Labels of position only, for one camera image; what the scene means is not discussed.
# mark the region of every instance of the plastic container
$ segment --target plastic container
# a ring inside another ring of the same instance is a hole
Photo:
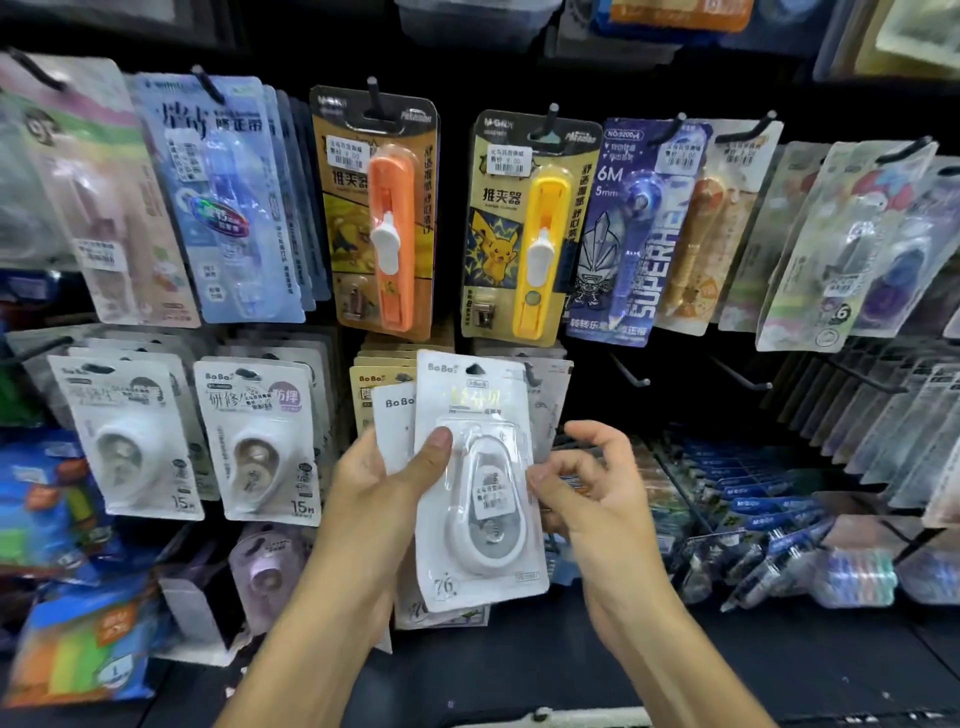
[[[396,0],[403,32],[420,45],[523,53],[561,0]]]

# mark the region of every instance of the cartoon character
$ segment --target cartoon character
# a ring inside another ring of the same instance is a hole
[[[514,230],[514,234],[509,238],[498,237],[493,232],[493,228],[483,219],[483,215],[475,210],[470,229],[477,237],[480,250],[486,257],[483,264],[484,275],[499,285],[507,277],[507,266],[516,260],[517,251],[514,250],[514,246],[519,237],[519,231]]]

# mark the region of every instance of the barcode sticker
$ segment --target barcode sticker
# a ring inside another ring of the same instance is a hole
[[[196,129],[166,129],[163,135],[174,162],[177,179],[181,182],[206,182],[206,170],[201,158],[200,133]]]
[[[331,167],[367,174],[370,166],[370,144],[340,136],[326,138],[326,163]]]
[[[510,479],[495,465],[481,465],[473,481],[473,510],[478,521],[509,516],[516,510]]]
[[[829,299],[846,299],[856,296],[863,286],[864,275],[854,273],[846,276],[837,276],[827,284],[824,296]]]
[[[73,245],[81,267],[116,273],[127,272],[127,254],[120,243],[74,238]]]
[[[530,147],[491,144],[487,147],[487,174],[508,177],[530,177],[534,151]]]

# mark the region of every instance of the white packaging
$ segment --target white packaging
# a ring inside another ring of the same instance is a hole
[[[388,384],[372,391],[376,446],[383,457],[387,475],[403,470],[414,455],[415,382]],[[465,612],[427,612],[417,583],[414,548],[403,557],[396,581],[394,626],[396,629],[426,627],[487,626],[490,606]]]
[[[314,459],[320,467],[318,478],[321,501],[325,501],[326,490],[333,480],[333,466],[337,464],[337,453],[334,451],[333,428],[330,422],[330,414],[334,410],[333,404],[329,400],[330,393],[326,385],[327,372],[324,367],[323,354],[312,347],[267,346],[261,343],[222,346],[217,350],[217,353],[229,357],[239,356],[299,362],[310,368]]]
[[[190,463],[193,465],[193,474],[197,481],[197,492],[200,493],[202,500],[220,500],[217,476],[213,471],[213,461],[210,459],[210,449],[206,444],[204,426],[200,424],[196,396],[187,383],[183,362],[176,354],[125,350],[111,352],[109,349],[88,349],[84,347],[71,347],[69,353],[71,356],[157,361],[166,367],[167,371],[170,372],[170,386],[174,392],[177,411],[180,413],[183,436],[186,438],[187,448],[190,451]]]
[[[453,433],[443,477],[417,511],[417,581],[427,610],[479,607],[550,586],[533,464],[525,369],[513,361],[420,351],[414,450]]]
[[[170,370],[155,361],[93,356],[49,361],[107,512],[202,521]]]
[[[208,357],[194,370],[227,518],[318,525],[310,368]]]

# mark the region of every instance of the pokemon packaging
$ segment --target pokemon packaging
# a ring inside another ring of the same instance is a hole
[[[550,347],[564,313],[600,153],[589,121],[484,111],[474,126],[465,336]]]

